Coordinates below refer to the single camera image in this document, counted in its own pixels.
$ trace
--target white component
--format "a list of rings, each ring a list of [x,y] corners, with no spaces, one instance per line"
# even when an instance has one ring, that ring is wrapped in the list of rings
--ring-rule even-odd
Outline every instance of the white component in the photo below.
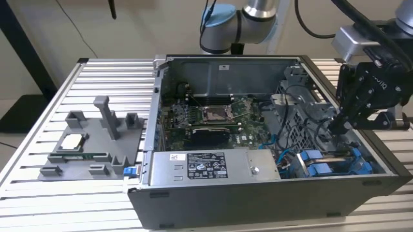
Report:
[[[79,146],[80,141],[82,141],[82,134],[69,134],[63,139],[60,146],[63,149],[73,150]]]
[[[172,161],[186,161],[187,155],[184,153],[171,153],[168,159]]]

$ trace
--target screw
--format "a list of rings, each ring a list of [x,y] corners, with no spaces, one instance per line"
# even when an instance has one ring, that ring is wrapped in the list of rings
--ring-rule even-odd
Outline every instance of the screw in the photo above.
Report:
[[[253,173],[253,175],[257,175],[258,172],[259,172],[258,167],[251,167],[251,173]]]
[[[381,64],[381,62],[380,62],[380,60],[378,60],[378,59],[377,59],[377,60],[374,60],[374,64],[376,64],[376,66],[377,66],[377,67],[380,67],[380,68],[381,68],[382,64]]]

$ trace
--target motherboard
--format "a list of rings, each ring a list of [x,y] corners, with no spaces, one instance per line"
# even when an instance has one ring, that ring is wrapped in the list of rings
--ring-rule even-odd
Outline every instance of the motherboard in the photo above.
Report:
[[[253,96],[212,100],[188,96],[162,111],[166,151],[258,149],[271,141],[259,102]]]

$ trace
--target white sticker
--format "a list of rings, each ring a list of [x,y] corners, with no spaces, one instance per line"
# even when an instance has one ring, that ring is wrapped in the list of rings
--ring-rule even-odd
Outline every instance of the white sticker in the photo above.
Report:
[[[225,64],[225,65],[219,65],[218,69],[222,70],[230,70],[230,65]]]
[[[187,155],[186,154],[176,154],[171,153],[168,159],[170,160],[176,160],[176,161],[186,161]]]

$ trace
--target blue latch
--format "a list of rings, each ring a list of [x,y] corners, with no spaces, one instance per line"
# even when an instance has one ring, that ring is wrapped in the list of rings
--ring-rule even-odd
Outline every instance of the blue latch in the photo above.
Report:
[[[123,176],[136,177],[138,176],[138,169],[136,167],[128,167],[123,169]]]

